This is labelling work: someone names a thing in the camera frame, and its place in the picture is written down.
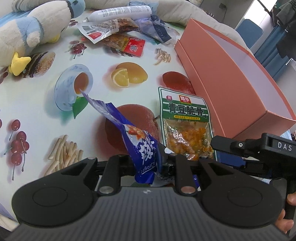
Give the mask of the white cabinet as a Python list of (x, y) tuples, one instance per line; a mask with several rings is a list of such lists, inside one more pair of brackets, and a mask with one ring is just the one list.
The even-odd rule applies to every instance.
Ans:
[(252, 0), (204, 0), (200, 8), (212, 14), (218, 22), (235, 29), (252, 3)]

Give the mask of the blue facial tissue pack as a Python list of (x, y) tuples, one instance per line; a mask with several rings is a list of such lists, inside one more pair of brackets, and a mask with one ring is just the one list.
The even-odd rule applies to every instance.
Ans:
[(155, 2), (143, 2), (143, 1), (130, 1), (128, 6), (149, 6), (152, 10), (152, 15), (135, 20), (140, 32), (145, 34), (157, 42), (160, 42), (166, 46), (175, 45), (177, 42), (177, 36), (180, 34), (174, 29), (166, 25), (157, 15), (157, 8), (159, 3)]

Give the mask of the clear barcode snack packet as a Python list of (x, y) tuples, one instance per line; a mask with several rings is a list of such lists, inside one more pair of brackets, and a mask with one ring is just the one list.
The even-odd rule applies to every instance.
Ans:
[(138, 31), (139, 29), (136, 22), (130, 18), (108, 20), (102, 23), (83, 22), (78, 23), (77, 26), (80, 33), (93, 44), (96, 44), (116, 33)]

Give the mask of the pink cardboard box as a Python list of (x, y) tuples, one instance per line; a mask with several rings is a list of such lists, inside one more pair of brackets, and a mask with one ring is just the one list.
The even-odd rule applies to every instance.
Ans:
[(282, 135), (295, 113), (266, 69), (245, 48), (189, 20), (175, 50), (196, 95), (210, 111), (216, 135), (236, 140)]

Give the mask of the blue spicy snack bag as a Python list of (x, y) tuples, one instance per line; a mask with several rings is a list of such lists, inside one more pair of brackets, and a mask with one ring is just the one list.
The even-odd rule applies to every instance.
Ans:
[(120, 131), (122, 140), (135, 167), (135, 181), (153, 184), (155, 179), (172, 182), (174, 175), (163, 170), (159, 142), (147, 131), (138, 128), (122, 115), (110, 102), (92, 99), (82, 92), (86, 100)]

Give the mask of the green bean cartilage snack packet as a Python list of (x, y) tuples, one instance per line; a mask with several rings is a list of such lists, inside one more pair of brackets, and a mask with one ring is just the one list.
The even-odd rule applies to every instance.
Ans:
[(211, 117), (204, 99), (164, 87), (158, 93), (164, 146), (190, 161), (215, 160)]

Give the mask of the white blue plush penguin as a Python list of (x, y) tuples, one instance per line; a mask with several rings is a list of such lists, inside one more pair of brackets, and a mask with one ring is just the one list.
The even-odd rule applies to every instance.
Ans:
[(85, 1), (48, 1), (3, 24), (1, 67), (20, 75), (31, 61), (31, 52), (38, 45), (57, 42), (70, 21), (84, 11)]

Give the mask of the grey blanket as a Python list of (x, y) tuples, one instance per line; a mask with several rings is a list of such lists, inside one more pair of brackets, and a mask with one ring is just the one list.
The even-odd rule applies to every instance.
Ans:
[[(119, 1), (119, 0), (86, 0), (86, 9), (109, 9), (117, 8), (121, 6), (127, 6), (129, 1)], [(157, 3), (156, 15), (160, 17), (161, 20), (170, 23), (177, 23), (186, 26), (190, 19), (199, 21), (210, 28), (217, 30), (226, 37), (229, 37), (237, 44), (241, 45), (248, 52), (251, 50), (247, 47), (242, 37), (239, 33), (232, 27), (222, 24), (207, 15), (201, 8), (195, 6), (189, 1), (144, 1), (144, 3)]]

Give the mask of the blue chair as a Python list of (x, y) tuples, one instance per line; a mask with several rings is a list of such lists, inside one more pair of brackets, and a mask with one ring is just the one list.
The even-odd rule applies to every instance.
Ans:
[(250, 49), (263, 35), (263, 30), (250, 19), (244, 19), (236, 28), (247, 47)]

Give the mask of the white spray bottle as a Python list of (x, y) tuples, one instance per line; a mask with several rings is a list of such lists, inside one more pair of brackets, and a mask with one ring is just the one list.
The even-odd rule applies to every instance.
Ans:
[(108, 20), (115, 20), (119, 18), (131, 18), (138, 20), (148, 18), (152, 15), (152, 10), (149, 6), (123, 6), (118, 8), (109, 8), (94, 11), (89, 15), (84, 22), (98, 22), (102, 23)]

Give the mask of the orange spicy strip snack packet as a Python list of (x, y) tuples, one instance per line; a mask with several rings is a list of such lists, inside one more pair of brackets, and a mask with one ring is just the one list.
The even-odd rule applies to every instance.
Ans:
[(142, 56), (145, 45), (145, 40), (123, 34), (113, 34), (101, 42), (108, 47), (136, 57)]

